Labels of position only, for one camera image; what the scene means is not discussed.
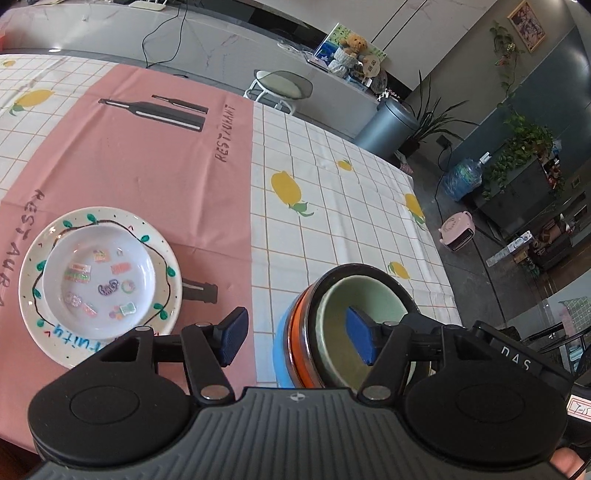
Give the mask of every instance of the human hand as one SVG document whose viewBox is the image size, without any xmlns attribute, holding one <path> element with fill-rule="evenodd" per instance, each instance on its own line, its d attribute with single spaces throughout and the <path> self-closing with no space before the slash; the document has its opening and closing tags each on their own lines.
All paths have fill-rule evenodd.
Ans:
<svg viewBox="0 0 591 480">
<path fill-rule="evenodd" d="M 556 450 L 550 459 L 550 463 L 562 473 L 564 473 L 567 477 L 574 475 L 576 471 L 583 465 L 581 457 L 570 448 L 559 448 Z M 583 480 L 584 478 L 585 473 L 583 472 L 576 480 Z"/>
</svg>

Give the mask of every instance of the blue water bottle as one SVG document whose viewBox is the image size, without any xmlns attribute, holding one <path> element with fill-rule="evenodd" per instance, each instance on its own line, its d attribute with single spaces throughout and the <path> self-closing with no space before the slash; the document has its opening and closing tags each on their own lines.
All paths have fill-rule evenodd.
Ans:
<svg viewBox="0 0 591 480">
<path fill-rule="evenodd" d="M 445 193 L 455 202 L 470 193 L 482 183 L 482 166 L 488 162 L 491 155 L 486 152 L 478 161 L 465 158 L 447 172 L 441 180 Z"/>
</svg>

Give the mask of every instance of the gray trash can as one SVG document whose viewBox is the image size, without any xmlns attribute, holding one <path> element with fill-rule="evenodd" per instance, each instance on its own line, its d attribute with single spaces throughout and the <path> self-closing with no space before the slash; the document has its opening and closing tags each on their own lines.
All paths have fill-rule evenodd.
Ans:
<svg viewBox="0 0 591 480">
<path fill-rule="evenodd" d="M 396 100 L 386 98 L 378 104 L 378 113 L 353 143 L 387 160 L 417 130 L 418 122 L 413 113 Z"/>
</svg>

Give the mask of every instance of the stool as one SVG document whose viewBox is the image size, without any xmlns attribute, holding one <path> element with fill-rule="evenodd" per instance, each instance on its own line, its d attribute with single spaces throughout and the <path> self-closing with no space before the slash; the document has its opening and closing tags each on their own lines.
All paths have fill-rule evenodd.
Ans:
<svg viewBox="0 0 591 480">
<path fill-rule="evenodd" d="M 255 79 L 244 92 L 244 97 L 251 99 L 251 92 L 260 88 L 262 92 L 256 97 L 256 102 L 260 102 L 264 96 L 268 96 L 275 102 L 276 110 L 282 110 L 285 106 L 290 115 L 296 111 L 296 100 L 303 100 L 312 95 L 312 82 L 295 73 L 283 70 L 277 72 L 255 70 L 254 76 Z"/>
</svg>

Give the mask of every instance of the table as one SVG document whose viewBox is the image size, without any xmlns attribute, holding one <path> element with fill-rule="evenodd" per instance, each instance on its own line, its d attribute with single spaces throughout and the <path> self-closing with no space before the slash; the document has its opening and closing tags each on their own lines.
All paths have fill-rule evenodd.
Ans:
<svg viewBox="0 0 591 480">
<path fill-rule="evenodd" d="M 19 100 L 38 90 L 53 93 L 36 105 Z M 207 106 L 202 131 L 99 102 L 155 102 L 154 94 Z M 389 272 L 423 313 L 461 325 L 412 178 L 335 135 L 200 83 L 74 57 L 0 57 L 0 105 L 0 436 L 12 443 L 33 449 L 27 405 L 65 371 L 20 318 L 20 253 L 78 207 L 140 215 L 170 243 L 187 285 L 216 286 L 207 303 L 184 291 L 175 331 L 248 308 L 251 332 L 226 369 L 237 392 L 276 386 L 279 318 L 337 264 Z M 23 210 L 37 190 L 43 199 L 25 235 Z M 177 366 L 161 373 L 182 384 Z"/>
</svg>

